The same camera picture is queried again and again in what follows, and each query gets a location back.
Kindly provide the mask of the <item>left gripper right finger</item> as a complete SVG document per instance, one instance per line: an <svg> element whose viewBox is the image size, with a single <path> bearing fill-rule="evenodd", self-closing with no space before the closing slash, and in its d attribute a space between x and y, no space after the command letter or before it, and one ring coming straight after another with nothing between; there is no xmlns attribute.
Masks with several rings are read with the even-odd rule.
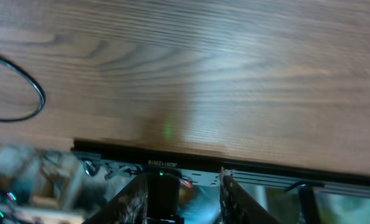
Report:
<svg viewBox="0 0 370 224"><path fill-rule="evenodd" d="M220 174L220 205L225 224L280 224L222 167Z"/></svg>

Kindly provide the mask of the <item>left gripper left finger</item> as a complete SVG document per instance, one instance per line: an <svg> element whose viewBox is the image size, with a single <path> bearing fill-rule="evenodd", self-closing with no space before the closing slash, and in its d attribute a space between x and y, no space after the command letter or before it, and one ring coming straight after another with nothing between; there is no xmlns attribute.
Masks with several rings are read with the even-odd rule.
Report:
<svg viewBox="0 0 370 224"><path fill-rule="evenodd" d="M83 224L146 223L148 175L137 175L118 192L105 207L87 218Z"/></svg>

